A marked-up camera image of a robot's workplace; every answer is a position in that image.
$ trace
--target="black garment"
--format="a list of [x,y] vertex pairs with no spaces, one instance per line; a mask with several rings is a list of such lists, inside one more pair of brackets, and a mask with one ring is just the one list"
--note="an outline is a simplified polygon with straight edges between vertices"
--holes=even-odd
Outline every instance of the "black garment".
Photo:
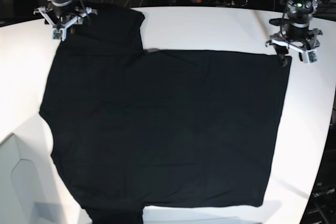
[[291,58],[142,51],[143,15],[100,10],[61,43],[41,116],[67,188],[93,223],[144,206],[260,206]]

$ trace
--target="white table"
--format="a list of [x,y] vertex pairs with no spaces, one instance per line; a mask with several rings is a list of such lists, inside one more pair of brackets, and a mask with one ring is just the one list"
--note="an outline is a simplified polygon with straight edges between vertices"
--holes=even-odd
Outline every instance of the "white table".
[[[280,17],[279,13],[211,7],[137,10],[146,16],[141,27],[145,49],[275,53],[272,47],[265,47],[265,41],[278,31],[268,20]],[[311,28],[320,28],[324,33],[319,38],[319,62],[305,65],[296,52],[290,52],[294,60],[264,204],[259,208],[147,207],[145,221],[234,217],[246,220],[242,223],[299,223],[319,169],[336,85],[336,23],[314,19]],[[0,28],[0,139],[38,112],[58,43],[51,40],[51,29],[43,20]],[[49,129],[45,141],[50,152]],[[55,180],[61,183],[57,175]],[[76,204],[64,185],[60,187],[61,199],[70,198],[67,204]],[[77,224],[79,208],[76,211],[66,213],[69,223]]]

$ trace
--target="black t-shirt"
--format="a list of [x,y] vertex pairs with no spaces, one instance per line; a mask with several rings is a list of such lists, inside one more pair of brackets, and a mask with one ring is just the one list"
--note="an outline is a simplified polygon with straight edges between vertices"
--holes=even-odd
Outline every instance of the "black t-shirt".
[[147,53],[143,19],[105,7],[57,50],[40,115],[70,193],[93,223],[142,223],[148,205],[262,205],[291,58]]

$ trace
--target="white surface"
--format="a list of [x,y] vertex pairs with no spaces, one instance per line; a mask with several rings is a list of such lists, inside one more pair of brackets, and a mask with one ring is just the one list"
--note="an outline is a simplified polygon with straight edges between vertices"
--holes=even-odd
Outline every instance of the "white surface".
[[[265,47],[265,41],[278,28],[270,26],[268,20],[281,16],[272,12],[209,7],[138,10],[146,16],[141,27],[145,49],[210,49],[274,54],[272,47]],[[241,223],[299,223],[321,161],[336,84],[336,44],[333,41],[336,23],[314,19],[311,28],[315,27],[324,33],[319,38],[319,62],[304,65],[296,52],[290,52],[295,58],[264,204],[259,208],[148,207],[144,211],[145,221],[234,217],[240,218]],[[58,42],[50,38],[51,29],[42,20],[0,28],[0,139],[38,112],[58,46]],[[24,125],[38,120],[42,121],[36,115]],[[31,137],[34,133],[29,130],[21,131],[19,137],[25,143],[34,142],[32,148],[40,156],[39,162],[45,163],[44,167],[37,168],[40,176],[47,169],[49,174],[52,173],[50,179],[56,185],[55,194],[62,202],[68,223],[85,223],[87,217],[78,221],[83,213],[79,212],[77,203],[67,192],[55,168],[48,167],[52,137],[45,123],[44,130],[43,137]],[[45,148],[39,148],[39,142],[44,142]]]

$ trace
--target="t-shirt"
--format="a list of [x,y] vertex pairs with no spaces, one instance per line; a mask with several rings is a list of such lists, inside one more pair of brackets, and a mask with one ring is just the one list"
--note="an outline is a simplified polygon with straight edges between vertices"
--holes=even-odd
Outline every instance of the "t-shirt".
[[40,108],[52,158],[93,223],[144,206],[260,206],[291,57],[142,49],[140,12],[99,9],[55,55]]

